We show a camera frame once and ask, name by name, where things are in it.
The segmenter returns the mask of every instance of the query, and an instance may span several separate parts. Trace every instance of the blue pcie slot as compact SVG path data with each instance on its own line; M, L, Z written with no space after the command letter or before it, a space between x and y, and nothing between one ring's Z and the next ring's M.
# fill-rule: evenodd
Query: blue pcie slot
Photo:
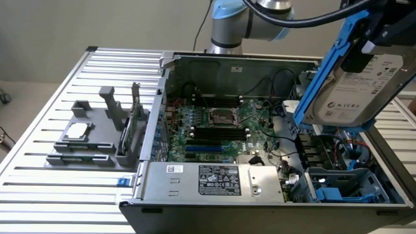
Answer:
M187 146L184 150L188 152L224 152L222 146Z

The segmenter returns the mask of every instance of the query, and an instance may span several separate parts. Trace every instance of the power supply label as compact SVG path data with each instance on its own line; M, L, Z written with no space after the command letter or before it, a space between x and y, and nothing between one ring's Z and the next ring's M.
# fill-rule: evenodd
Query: power supply label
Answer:
M238 166L200 165L200 195L242 196Z

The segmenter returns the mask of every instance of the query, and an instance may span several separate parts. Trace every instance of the metal rail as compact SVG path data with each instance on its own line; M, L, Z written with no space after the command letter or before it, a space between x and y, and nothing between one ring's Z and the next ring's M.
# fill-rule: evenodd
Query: metal rail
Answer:
M74 101L106 107L100 86L115 86L115 99L130 108L131 85L140 82L140 101L151 109L160 53L112 48L86 52L0 165L0 233L134 233L115 205L116 194L131 193L131 188L116 188L118 178L130 173L48 170L44 163L72 117ZM410 118L395 99L376 127L416 177L416 127ZM372 234L414 233L412 227L416 224Z

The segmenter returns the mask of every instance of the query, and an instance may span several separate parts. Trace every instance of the white wall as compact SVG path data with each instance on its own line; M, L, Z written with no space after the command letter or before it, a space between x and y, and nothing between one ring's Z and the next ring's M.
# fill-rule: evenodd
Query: white wall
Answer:
M292 0L296 18L339 0ZM0 79L62 82L88 45L192 50L208 0L0 0ZM340 22L292 29L280 42L246 41L246 53L323 56ZM210 44L207 20L198 50Z

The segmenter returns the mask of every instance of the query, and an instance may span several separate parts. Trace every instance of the motherboard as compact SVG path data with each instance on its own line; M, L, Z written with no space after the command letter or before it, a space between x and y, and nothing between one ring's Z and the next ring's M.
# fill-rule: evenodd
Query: motherboard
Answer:
M258 99L176 100L166 111L171 130L168 160L244 164L259 156L266 164L275 164L270 152L279 145L263 133L274 134L271 114L263 105Z

